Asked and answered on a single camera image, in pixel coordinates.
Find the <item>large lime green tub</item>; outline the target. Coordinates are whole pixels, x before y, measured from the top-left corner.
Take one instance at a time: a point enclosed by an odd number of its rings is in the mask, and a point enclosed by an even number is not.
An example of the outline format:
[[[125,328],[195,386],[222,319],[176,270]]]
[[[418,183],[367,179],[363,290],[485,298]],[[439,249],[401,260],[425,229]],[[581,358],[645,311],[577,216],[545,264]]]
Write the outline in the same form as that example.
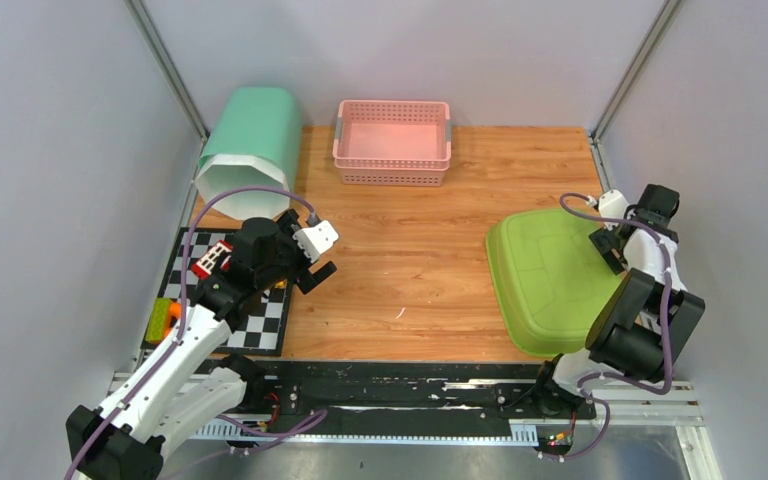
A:
[[[485,248],[512,343],[540,358],[574,353],[620,284],[589,239],[600,227],[563,209],[512,214]]]

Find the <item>pink perforated plastic basket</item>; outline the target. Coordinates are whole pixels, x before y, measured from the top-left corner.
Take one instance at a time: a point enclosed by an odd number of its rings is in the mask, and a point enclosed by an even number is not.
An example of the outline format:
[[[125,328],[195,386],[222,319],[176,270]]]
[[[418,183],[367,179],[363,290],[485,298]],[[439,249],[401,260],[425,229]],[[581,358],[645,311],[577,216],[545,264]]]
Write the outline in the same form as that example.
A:
[[[450,167],[450,107],[441,101],[344,100],[332,156],[345,184],[438,187]]]

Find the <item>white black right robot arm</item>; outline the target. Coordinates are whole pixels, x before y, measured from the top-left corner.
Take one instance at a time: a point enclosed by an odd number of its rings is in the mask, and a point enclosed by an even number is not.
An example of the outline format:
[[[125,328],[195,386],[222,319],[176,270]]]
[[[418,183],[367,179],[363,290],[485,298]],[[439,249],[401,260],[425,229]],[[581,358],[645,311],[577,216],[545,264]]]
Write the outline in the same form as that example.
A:
[[[655,395],[672,389],[674,364],[706,308],[681,281],[678,235],[669,224],[680,195],[649,184],[629,202],[618,190],[585,197],[601,226],[589,240],[615,275],[617,289],[595,318],[581,350],[544,362],[529,392],[544,417],[574,415],[597,385],[620,381]]]

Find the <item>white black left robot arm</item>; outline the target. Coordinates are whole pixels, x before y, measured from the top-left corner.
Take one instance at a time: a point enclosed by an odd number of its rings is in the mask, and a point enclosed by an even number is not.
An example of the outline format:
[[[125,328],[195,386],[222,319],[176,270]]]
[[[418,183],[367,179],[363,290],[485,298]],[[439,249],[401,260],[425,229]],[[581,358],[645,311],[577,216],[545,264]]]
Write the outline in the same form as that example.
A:
[[[338,241],[330,222],[302,226],[295,210],[244,221],[230,241],[204,254],[207,265],[161,343],[97,407],[78,406],[66,422],[72,463],[66,478],[156,479],[178,447],[219,414],[258,411],[266,400],[262,370],[230,355],[187,392],[196,369],[245,323],[263,294],[281,282],[307,294],[336,270],[312,266]]]

